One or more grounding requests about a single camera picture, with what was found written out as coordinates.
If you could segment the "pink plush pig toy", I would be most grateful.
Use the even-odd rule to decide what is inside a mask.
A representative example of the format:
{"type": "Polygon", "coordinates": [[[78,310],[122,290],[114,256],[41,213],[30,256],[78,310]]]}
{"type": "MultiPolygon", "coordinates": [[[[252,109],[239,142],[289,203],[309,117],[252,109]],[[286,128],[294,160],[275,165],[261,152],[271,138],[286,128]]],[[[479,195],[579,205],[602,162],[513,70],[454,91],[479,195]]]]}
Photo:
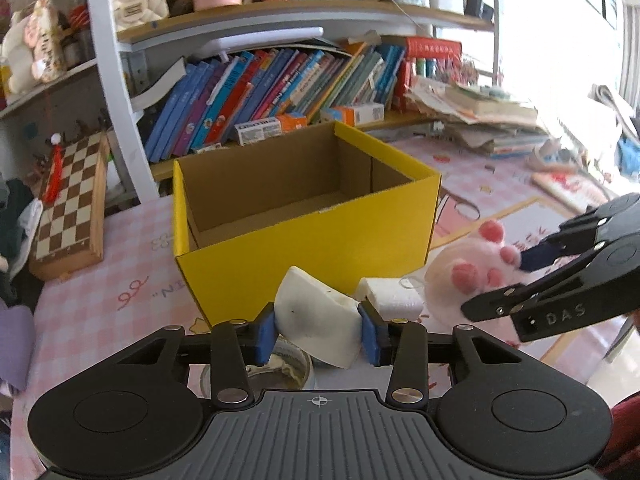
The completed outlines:
{"type": "Polygon", "coordinates": [[[501,222],[487,220],[474,232],[447,245],[424,274],[426,326],[449,334],[471,322],[461,307],[485,292],[528,282],[521,253],[506,242],[501,222]]]}

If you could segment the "white power adapter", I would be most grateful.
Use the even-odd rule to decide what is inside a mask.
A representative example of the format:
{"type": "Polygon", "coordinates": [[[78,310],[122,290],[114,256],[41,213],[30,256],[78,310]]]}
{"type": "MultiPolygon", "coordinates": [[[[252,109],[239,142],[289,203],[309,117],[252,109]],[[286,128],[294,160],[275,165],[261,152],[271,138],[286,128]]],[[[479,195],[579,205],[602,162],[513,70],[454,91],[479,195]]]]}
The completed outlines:
{"type": "Polygon", "coordinates": [[[369,301],[384,320],[416,321],[424,309],[419,287],[410,278],[362,278],[354,298],[369,301]]]}

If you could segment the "clear packing tape roll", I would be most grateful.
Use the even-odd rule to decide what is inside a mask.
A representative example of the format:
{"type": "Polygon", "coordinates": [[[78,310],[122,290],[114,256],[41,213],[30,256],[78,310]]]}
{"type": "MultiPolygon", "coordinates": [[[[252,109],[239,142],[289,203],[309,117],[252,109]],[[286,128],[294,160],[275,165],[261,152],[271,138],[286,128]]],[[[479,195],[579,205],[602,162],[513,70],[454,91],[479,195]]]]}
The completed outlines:
{"type": "Polygon", "coordinates": [[[308,354],[279,336],[267,364],[247,365],[248,383],[258,396],[262,390],[314,390],[314,364],[308,354]]]}

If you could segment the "white power bank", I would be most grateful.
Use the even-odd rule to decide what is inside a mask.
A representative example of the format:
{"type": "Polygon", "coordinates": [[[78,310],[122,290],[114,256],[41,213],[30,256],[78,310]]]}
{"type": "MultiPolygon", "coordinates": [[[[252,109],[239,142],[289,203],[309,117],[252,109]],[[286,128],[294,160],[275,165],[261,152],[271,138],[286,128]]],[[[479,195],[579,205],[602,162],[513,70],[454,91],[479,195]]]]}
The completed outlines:
{"type": "Polygon", "coordinates": [[[291,266],[274,300],[279,332],[313,358],[346,370],[358,358],[358,302],[291,266]]]}

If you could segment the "stack of papers and books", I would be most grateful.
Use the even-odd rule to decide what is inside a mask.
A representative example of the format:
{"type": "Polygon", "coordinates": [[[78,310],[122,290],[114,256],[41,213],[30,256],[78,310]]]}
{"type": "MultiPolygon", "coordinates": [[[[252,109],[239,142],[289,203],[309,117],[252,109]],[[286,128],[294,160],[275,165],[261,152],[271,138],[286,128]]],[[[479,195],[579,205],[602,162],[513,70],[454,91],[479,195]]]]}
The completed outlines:
{"type": "Polygon", "coordinates": [[[526,155],[550,139],[536,108],[508,99],[493,88],[415,76],[405,99],[420,113],[442,122],[447,136],[488,156],[526,155]]]}

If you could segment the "yellow cardboard box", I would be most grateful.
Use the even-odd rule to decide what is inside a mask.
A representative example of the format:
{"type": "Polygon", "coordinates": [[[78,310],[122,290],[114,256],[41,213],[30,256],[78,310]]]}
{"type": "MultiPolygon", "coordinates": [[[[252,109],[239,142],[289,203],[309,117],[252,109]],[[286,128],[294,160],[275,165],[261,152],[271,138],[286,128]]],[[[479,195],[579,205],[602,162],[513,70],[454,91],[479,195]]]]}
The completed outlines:
{"type": "Polygon", "coordinates": [[[292,266],[343,294],[430,249],[439,173],[341,122],[179,158],[174,254],[209,325],[258,315],[292,266]]]}

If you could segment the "wooden chess board box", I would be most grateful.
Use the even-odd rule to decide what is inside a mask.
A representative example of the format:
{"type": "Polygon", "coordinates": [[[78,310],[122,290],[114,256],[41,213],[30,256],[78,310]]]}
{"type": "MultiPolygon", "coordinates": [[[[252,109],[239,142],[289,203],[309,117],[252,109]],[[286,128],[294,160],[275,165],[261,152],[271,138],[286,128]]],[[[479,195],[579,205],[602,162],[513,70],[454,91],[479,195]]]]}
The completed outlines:
{"type": "Polygon", "coordinates": [[[96,132],[64,146],[58,198],[43,203],[29,271],[47,282],[93,266],[104,256],[107,136],[96,132]]]}

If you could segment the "white orange medicine box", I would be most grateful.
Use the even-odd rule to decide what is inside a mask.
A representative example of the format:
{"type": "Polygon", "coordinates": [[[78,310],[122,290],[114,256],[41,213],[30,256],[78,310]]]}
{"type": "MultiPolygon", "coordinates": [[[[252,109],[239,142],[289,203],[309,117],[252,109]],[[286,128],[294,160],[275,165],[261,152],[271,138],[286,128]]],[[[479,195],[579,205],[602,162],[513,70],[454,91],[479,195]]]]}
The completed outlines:
{"type": "Polygon", "coordinates": [[[236,142],[241,146],[254,144],[307,126],[307,117],[295,113],[243,122],[235,126],[236,142]]]}

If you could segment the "red book box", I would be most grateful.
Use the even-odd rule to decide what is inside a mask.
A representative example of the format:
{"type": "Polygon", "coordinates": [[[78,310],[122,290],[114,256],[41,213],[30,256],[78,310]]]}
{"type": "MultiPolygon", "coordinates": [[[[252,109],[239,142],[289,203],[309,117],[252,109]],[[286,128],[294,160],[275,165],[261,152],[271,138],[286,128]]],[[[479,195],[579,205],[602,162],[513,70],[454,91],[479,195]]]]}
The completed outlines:
{"type": "Polygon", "coordinates": [[[393,108],[398,112],[407,110],[405,94],[413,76],[434,77],[438,62],[459,62],[462,57],[459,41],[419,36],[390,37],[386,41],[404,49],[393,94],[393,108]]]}

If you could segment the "row of leaning books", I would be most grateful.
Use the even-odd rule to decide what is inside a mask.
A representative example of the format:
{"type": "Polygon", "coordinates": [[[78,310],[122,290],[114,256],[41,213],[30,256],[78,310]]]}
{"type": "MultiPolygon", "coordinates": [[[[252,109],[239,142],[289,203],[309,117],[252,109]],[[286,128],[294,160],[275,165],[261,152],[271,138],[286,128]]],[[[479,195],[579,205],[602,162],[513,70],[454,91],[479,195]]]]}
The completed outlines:
{"type": "Polygon", "coordinates": [[[236,125],[283,114],[302,114],[309,125],[328,107],[378,103],[386,111],[393,104],[403,54],[389,42],[346,50],[287,44],[228,58],[179,60],[143,143],[144,154],[157,164],[223,146],[236,142],[236,125]]]}

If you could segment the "pile of clothes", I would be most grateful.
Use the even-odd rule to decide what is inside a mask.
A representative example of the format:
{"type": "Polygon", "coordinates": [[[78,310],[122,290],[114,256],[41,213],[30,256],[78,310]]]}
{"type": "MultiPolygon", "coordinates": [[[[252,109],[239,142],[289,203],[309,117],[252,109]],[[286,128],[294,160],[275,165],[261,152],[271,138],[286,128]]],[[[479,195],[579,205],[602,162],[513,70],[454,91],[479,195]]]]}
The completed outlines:
{"type": "Polygon", "coordinates": [[[42,203],[20,179],[1,185],[1,385],[27,388],[34,353],[34,311],[43,281],[28,270],[42,203]]]}

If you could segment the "red tassel ornament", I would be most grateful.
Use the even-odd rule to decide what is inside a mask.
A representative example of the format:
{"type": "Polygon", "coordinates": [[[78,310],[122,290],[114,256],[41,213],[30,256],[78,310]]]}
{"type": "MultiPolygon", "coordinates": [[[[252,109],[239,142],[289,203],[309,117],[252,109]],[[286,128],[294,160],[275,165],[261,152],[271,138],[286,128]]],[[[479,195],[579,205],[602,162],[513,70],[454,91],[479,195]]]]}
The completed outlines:
{"type": "Polygon", "coordinates": [[[52,145],[50,174],[42,196],[42,201],[46,205],[53,204],[58,198],[63,172],[62,136],[59,133],[53,133],[50,141],[52,145]]]}

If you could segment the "cream plush toy on shelf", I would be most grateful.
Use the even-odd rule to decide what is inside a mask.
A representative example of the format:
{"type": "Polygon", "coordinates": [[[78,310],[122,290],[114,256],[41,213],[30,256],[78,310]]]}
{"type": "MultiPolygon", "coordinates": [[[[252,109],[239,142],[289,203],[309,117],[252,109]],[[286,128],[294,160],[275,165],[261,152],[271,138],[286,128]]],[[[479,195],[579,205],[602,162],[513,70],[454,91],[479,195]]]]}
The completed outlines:
{"type": "Polygon", "coordinates": [[[9,67],[6,88],[14,96],[66,73],[58,9],[53,0],[35,0],[12,14],[1,44],[1,61],[9,67]]]}

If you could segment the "white shelf post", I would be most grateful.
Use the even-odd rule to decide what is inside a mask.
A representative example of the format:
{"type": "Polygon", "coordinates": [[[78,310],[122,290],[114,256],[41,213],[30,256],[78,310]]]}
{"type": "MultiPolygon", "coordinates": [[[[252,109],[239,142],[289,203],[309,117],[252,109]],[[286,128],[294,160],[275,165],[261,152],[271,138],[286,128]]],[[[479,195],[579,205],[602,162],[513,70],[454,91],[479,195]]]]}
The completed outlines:
{"type": "Polygon", "coordinates": [[[113,132],[108,135],[115,166],[127,192],[141,203],[160,197],[134,120],[111,0],[88,0],[96,65],[113,132]]]}

